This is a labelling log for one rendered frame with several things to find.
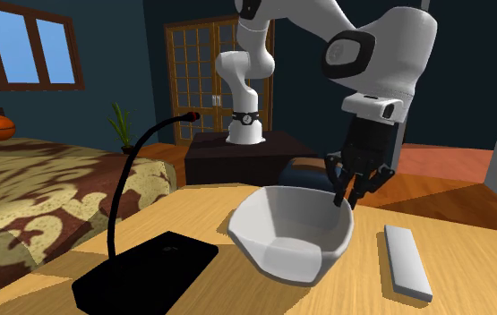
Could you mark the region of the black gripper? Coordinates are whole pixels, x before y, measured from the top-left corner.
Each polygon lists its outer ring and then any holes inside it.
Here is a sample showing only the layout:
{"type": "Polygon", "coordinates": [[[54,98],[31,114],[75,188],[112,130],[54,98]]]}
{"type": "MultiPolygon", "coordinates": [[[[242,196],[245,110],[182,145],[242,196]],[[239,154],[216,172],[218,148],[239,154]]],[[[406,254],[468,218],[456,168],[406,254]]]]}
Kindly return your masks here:
{"type": "Polygon", "coordinates": [[[356,207],[356,203],[367,192],[376,192],[394,176],[395,171],[388,166],[392,166],[397,132],[397,123],[390,125],[357,116],[352,118],[341,152],[329,153],[324,158],[326,174],[335,192],[333,203],[337,207],[341,206],[348,184],[354,176],[351,164],[355,158],[360,157],[366,161],[367,158],[373,157],[379,165],[387,166],[379,167],[374,175],[370,172],[356,175],[348,197],[351,209],[356,207]]]}

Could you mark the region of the white bowl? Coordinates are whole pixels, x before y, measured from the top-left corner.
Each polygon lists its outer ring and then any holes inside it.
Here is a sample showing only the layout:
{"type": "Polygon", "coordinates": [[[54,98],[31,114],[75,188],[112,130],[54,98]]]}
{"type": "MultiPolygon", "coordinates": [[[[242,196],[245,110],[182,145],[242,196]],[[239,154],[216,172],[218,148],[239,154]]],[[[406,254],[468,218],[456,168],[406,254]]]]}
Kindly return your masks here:
{"type": "Polygon", "coordinates": [[[335,194],[293,186],[265,186],[243,200],[227,233],[265,276],[314,286],[347,250],[354,213],[335,194]]]}

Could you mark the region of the dark blue cushion stool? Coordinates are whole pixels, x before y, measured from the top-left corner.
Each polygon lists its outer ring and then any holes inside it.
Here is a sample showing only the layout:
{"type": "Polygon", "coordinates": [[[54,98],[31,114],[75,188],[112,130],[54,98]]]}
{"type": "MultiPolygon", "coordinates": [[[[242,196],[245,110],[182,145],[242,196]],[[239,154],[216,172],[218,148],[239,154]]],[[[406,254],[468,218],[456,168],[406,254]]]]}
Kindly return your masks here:
{"type": "Polygon", "coordinates": [[[295,160],[287,163],[278,176],[278,185],[311,188],[334,192],[333,185],[322,170],[301,169],[294,166],[295,160]]]}

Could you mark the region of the white flat remote control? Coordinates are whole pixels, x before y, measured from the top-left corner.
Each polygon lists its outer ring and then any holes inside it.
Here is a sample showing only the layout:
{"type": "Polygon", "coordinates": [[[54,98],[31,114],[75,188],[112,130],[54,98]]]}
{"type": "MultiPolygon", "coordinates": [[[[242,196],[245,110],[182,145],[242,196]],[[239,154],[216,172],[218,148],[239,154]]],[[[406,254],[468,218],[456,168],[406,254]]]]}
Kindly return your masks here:
{"type": "Polygon", "coordinates": [[[431,302],[433,291],[412,231],[385,225],[384,236],[394,292],[423,302],[431,302]]]}

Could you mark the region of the dark robot stand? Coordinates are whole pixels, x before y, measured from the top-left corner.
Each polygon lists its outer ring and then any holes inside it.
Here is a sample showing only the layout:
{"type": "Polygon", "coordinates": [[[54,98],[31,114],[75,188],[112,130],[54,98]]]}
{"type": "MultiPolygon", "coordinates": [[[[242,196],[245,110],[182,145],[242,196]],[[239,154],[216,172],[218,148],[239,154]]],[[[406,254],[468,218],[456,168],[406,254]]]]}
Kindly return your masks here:
{"type": "Polygon", "coordinates": [[[258,144],[237,145],[226,142],[225,132],[196,134],[184,158],[186,183],[275,185],[291,159],[318,156],[286,132],[269,131],[263,137],[258,144]]]}

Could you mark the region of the wooden lattice door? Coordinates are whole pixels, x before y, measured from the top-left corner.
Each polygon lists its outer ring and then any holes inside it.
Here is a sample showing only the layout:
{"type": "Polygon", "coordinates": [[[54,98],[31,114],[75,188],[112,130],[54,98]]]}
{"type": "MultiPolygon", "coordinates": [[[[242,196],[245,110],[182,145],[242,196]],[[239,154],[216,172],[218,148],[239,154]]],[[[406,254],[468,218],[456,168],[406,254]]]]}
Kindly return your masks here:
{"type": "Polygon", "coordinates": [[[201,132],[229,131],[233,121],[233,92],[216,71],[220,53],[241,51],[234,15],[169,23],[165,26],[167,68],[172,113],[198,111],[194,123],[174,127],[175,143],[188,146],[201,132]]]}

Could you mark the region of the black gooseneck desk lamp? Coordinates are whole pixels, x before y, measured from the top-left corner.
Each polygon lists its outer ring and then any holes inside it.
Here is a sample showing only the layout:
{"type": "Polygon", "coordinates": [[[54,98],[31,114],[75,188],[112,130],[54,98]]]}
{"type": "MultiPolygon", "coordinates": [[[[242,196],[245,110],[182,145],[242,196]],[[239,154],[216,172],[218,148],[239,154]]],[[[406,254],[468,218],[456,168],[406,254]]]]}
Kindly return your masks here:
{"type": "Polygon", "coordinates": [[[139,138],[124,164],[113,196],[107,224],[108,259],[72,283],[79,310],[88,315],[166,315],[218,255],[218,246],[171,231],[116,253],[118,206],[139,149],[161,128],[199,118],[196,112],[172,117],[139,138]]]}

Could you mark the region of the green potted plant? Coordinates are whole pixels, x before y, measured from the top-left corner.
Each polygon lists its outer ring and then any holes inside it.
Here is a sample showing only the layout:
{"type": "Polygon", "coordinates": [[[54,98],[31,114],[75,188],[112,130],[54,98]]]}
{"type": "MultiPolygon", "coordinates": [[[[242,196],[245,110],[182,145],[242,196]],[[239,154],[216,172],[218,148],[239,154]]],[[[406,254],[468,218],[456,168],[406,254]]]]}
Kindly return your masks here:
{"type": "Polygon", "coordinates": [[[122,142],[121,150],[124,154],[131,154],[134,149],[132,140],[135,135],[131,133],[131,122],[129,121],[130,111],[123,110],[117,102],[111,104],[113,112],[115,114],[114,118],[110,116],[107,117],[108,122],[114,128],[117,136],[116,140],[122,142]]]}

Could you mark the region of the bed with patterned brown blanket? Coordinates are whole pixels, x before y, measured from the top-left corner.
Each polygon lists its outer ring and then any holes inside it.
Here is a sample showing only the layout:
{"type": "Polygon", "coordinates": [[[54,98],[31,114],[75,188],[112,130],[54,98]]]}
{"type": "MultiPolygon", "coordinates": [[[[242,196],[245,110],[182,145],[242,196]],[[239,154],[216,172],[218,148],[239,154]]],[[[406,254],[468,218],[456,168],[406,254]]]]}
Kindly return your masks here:
{"type": "Polygon", "coordinates": [[[127,156],[0,141],[0,289],[107,229],[127,156]]]}

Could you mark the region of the brown framed window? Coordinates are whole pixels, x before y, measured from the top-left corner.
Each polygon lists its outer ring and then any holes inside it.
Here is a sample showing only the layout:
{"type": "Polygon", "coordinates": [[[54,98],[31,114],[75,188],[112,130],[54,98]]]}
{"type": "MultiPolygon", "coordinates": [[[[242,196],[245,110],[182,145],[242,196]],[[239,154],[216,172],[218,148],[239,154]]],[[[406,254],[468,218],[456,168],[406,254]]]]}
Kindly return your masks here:
{"type": "Polygon", "coordinates": [[[0,0],[0,90],[83,90],[73,20],[0,0]]]}

